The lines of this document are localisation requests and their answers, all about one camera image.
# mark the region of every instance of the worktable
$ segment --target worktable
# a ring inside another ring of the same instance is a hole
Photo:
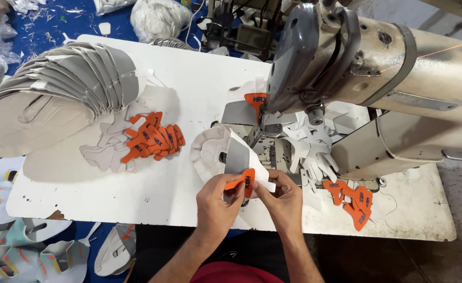
[[[124,50],[141,66],[140,74],[153,70],[154,79],[140,96],[151,108],[163,112],[163,124],[180,126],[187,145],[170,160],[135,160],[134,172],[102,172],[85,161],[79,146],[97,143],[99,124],[113,121],[113,115],[104,116],[56,146],[26,156],[8,199],[9,215],[196,226],[195,196],[203,183],[190,162],[190,144],[198,133],[220,118],[228,89],[253,80],[258,74],[267,77],[270,65],[99,36],[82,35],[78,40]],[[303,207],[303,231],[433,241],[455,239],[453,219],[435,164],[384,177],[388,184],[374,194],[373,203],[387,214],[386,222],[368,222],[357,232],[350,215],[332,204],[329,192],[317,190],[322,210]],[[264,204],[254,199],[240,210],[232,228],[273,231],[274,225]]]

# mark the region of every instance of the stain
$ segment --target stain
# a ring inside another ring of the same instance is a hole
[[[58,209],[58,210],[55,210],[55,212],[53,212],[49,217],[47,217],[46,219],[55,219],[55,220],[66,220],[65,219],[65,215],[63,213],[61,213],[61,211]]]

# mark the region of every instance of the metal plate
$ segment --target metal plate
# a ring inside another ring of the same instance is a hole
[[[453,110],[458,106],[458,103],[448,102],[443,100],[431,99],[421,96],[412,95],[409,93],[403,93],[398,91],[391,91],[387,93],[383,100],[392,101],[399,104],[439,110],[449,111]]]

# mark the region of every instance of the sewing machine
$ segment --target sewing machine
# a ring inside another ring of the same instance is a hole
[[[258,154],[282,134],[266,123],[271,115],[304,111],[315,126],[326,104],[343,101],[389,111],[332,146],[341,178],[462,161],[460,40],[361,18],[334,0],[303,3],[288,18],[266,89],[244,138]]]

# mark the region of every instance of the right hand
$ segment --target right hand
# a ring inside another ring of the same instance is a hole
[[[269,181],[276,184],[275,193],[259,182],[253,182],[252,189],[268,209],[281,237],[302,235],[303,191],[284,172],[271,169],[268,172]]]

